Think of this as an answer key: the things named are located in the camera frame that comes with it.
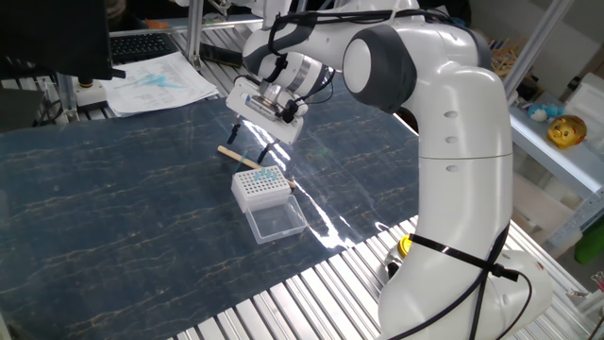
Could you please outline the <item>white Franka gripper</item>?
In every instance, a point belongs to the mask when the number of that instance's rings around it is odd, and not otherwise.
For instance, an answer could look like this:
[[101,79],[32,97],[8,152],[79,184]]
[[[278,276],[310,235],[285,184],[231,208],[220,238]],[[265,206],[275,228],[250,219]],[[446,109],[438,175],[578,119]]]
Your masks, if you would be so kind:
[[[266,103],[260,95],[259,87],[245,76],[235,80],[234,87],[226,99],[226,105],[237,115],[266,130],[281,142],[291,145],[300,135],[304,126],[305,105],[301,104],[291,123],[286,123],[277,113],[284,109],[287,102],[296,99],[297,95],[290,95],[287,91],[281,92],[274,105]],[[241,123],[233,126],[227,140],[228,145],[235,141]],[[257,158],[261,164],[275,142],[267,144]]]

